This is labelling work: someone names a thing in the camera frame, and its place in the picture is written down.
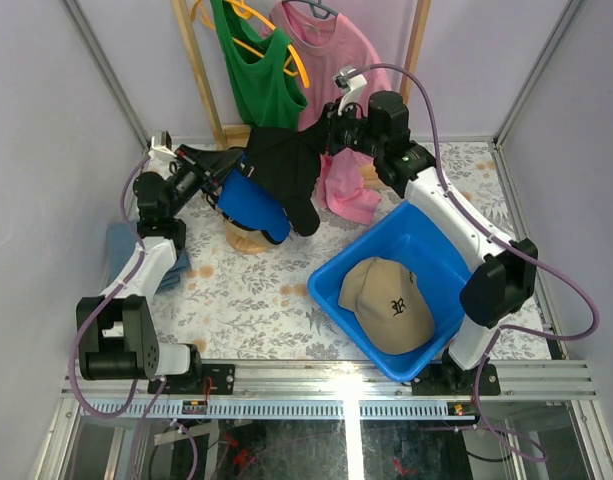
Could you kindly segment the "black baseball cap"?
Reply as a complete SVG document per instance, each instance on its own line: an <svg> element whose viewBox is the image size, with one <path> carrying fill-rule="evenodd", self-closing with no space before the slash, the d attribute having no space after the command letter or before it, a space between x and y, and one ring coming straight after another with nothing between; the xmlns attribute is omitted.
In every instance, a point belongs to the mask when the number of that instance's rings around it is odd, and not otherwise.
<svg viewBox="0 0 613 480"><path fill-rule="evenodd" d="M216 207L228 222L262 231L273 244L281 244L290 233L283 208L263 192L223 189Z"/></svg>

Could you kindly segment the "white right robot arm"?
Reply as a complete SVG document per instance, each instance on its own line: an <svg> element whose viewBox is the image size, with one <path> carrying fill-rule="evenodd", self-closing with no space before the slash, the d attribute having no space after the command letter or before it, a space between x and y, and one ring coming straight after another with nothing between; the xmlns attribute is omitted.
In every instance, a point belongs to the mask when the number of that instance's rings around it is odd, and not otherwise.
<svg viewBox="0 0 613 480"><path fill-rule="evenodd" d="M394 91L373 93L359 113L354 98L365 85L362 70L347 67L335 78L342 96L319 119L326 147L351 149L373 159L380 180L400 204L309 278L312 298L388 378L414 379L436 357L444 387L464 394L478 380L475 369L492 339L533 295L538 251L489 222L452 185L438 150L410 137L409 111ZM362 321L369 304L341 294L350 274L381 257L409 268L434 320L433 336L399 354L378 346L376 329Z"/></svg>

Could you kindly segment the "blue baseball cap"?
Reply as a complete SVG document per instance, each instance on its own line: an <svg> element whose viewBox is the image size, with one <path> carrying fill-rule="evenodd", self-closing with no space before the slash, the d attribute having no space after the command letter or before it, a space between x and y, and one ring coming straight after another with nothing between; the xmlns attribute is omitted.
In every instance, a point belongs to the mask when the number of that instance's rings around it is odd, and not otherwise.
<svg viewBox="0 0 613 480"><path fill-rule="evenodd" d="M281 244L290 233L290 223L281 204L246 173L243 156L222 184L217 206L235 224L261 231L271 244Z"/></svg>

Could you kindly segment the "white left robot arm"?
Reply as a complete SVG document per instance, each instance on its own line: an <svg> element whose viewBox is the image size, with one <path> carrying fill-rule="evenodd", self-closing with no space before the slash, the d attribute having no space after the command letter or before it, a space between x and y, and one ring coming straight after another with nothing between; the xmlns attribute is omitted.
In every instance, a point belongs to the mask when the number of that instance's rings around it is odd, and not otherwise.
<svg viewBox="0 0 613 480"><path fill-rule="evenodd" d="M86 380L170 377L174 387L190 395L205 381L198 350L190 344L160 343L150 305L185 249L186 225L179 212L198 193L216 196L243 152L173 147L169 134L159 132L149 156L168 161L170 174L139 168L129 180L139 214L137 222L127 225L134 249L105 290L77 304L78 357L73 363Z"/></svg>

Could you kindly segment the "beige baseball cap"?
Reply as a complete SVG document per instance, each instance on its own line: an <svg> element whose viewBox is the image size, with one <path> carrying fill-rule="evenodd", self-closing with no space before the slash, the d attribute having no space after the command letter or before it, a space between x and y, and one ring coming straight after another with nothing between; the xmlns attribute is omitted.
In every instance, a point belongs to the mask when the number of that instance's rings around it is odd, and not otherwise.
<svg viewBox="0 0 613 480"><path fill-rule="evenodd" d="M257 230L245 229L243 227L237 226L230 222L227 222L225 224L225 229L228 235L237 237L237 238L253 239L256 237L256 234L258 233Z"/></svg>

